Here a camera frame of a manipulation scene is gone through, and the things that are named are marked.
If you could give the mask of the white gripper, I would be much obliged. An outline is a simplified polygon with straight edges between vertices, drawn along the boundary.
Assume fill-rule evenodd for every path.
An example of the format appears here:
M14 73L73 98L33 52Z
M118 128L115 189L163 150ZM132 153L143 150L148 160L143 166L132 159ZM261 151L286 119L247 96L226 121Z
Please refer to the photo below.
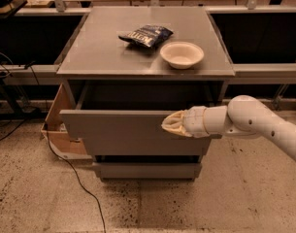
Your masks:
M174 112L164 118L162 128L169 133L184 137L208 137L209 133L204 125L205 110L206 107L199 106Z

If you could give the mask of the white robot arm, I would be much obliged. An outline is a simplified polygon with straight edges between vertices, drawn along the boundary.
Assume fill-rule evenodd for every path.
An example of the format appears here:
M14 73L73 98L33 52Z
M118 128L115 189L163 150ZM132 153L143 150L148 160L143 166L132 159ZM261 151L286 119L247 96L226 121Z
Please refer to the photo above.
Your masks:
M296 162L296 125L251 96L236 96L227 106L194 106L177 111L167 116L161 126L169 133L194 138L213 134L243 138L262 136Z

